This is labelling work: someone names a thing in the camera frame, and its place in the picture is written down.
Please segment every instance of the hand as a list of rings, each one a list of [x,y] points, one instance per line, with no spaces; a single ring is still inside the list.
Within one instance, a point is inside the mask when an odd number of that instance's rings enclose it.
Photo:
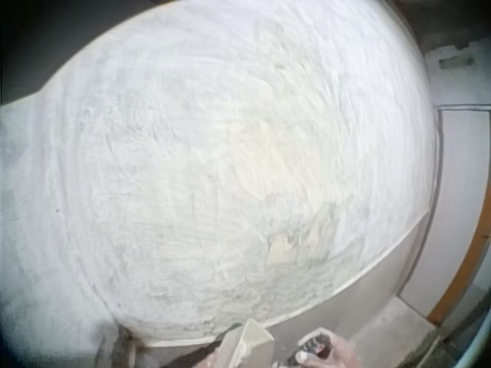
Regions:
[[[303,337],[298,345],[301,346],[307,340],[319,334],[328,335],[331,338],[331,353],[326,360],[318,358],[314,354],[301,351],[297,353],[296,359],[303,367],[309,368],[361,368],[361,362],[353,351],[350,344],[330,330],[318,328]]]

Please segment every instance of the plastered wall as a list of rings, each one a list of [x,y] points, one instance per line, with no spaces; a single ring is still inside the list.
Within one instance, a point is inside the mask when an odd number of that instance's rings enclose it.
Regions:
[[[2,124],[2,323],[32,356],[288,318],[430,204],[426,74],[379,2],[164,5]]]

